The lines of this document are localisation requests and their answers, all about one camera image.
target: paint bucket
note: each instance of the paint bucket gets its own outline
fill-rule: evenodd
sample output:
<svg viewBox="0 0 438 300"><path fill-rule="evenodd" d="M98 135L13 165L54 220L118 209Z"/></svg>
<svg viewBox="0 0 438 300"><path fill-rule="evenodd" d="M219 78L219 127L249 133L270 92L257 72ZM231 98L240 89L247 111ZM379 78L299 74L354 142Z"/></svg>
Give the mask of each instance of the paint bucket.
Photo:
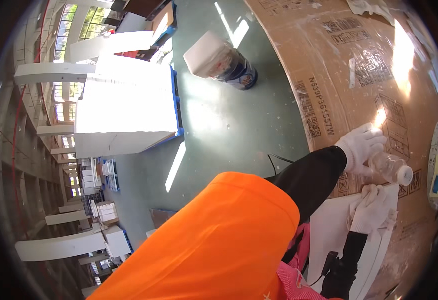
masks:
<svg viewBox="0 0 438 300"><path fill-rule="evenodd" d="M240 90L248 90L257 82L257 70L251 63L227 41L210 31L187 50L184 60L192 74Z"/></svg>

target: orange sleeve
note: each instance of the orange sleeve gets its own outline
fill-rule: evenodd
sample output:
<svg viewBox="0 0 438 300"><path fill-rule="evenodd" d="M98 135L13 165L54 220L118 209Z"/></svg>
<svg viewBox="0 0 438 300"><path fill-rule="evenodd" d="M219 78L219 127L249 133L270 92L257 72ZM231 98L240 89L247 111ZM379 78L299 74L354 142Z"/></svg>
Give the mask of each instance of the orange sleeve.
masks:
<svg viewBox="0 0 438 300"><path fill-rule="evenodd" d="M257 299L299 224L268 181L219 174L88 299Z"/></svg>

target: black sleeve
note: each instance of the black sleeve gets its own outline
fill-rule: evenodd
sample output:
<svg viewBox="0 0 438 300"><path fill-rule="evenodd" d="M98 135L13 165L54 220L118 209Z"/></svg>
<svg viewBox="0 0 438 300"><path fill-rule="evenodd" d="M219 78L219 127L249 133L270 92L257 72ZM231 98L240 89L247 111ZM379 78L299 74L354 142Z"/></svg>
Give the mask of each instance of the black sleeve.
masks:
<svg viewBox="0 0 438 300"><path fill-rule="evenodd" d="M299 208L300 225L332 193L346 164L344 151L332 146L309 153L266 180L292 198Z"/></svg>
<svg viewBox="0 0 438 300"><path fill-rule="evenodd" d="M349 291L356 279L357 262L366 245L367 234L349 231L342 258L336 261L322 283L321 295L325 298L349 299Z"/></svg>

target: gloved hand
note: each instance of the gloved hand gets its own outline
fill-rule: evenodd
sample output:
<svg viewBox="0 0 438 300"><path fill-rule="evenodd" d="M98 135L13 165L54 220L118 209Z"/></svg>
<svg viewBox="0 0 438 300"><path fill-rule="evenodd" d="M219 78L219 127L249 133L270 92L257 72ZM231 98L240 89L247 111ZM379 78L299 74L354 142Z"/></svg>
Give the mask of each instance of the gloved hand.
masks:
<svg viewBox="0 0 438 300"><path fill-rule="evenodd" d="M390 197L382 185L366 185L362 188L350 231L370 234L382 225L391 208Z"/></svg>
<svg viewBox="0 0 438 300"><path fill-rule="evenodd" d="M336 143L346 154L347 164L344 171L358 175L372 176L371 168L364 165L374 153L384 151L387 138L382 130L366 123L344 135Z"/></svg>

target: green epoxy floor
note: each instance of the green epoxy floor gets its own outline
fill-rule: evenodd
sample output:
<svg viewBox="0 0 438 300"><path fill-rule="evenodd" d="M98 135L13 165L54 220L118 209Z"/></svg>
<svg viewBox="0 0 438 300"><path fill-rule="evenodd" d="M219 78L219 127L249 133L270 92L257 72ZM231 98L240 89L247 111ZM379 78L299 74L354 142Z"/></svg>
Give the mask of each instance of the green epoxy floor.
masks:
<svg viewBox="0 0 438 300"><path fill-rule="evenodd" d="M182 58L207 30L229 39L213 0L175 0L178 29L172 59L186 134L143 153L118 155L121 191L105 191L134 249L153 229L148 208L179 210L219 173L274 175L267 154L296 160L309 153L289 82L264 30L240 0L217 1L231 32L245 20L249 30L238 50L257 69L249 91L191 75ZM181 142L185 155L170 191L165 182ZM288 164L274 160L278 171Z"/></svg>

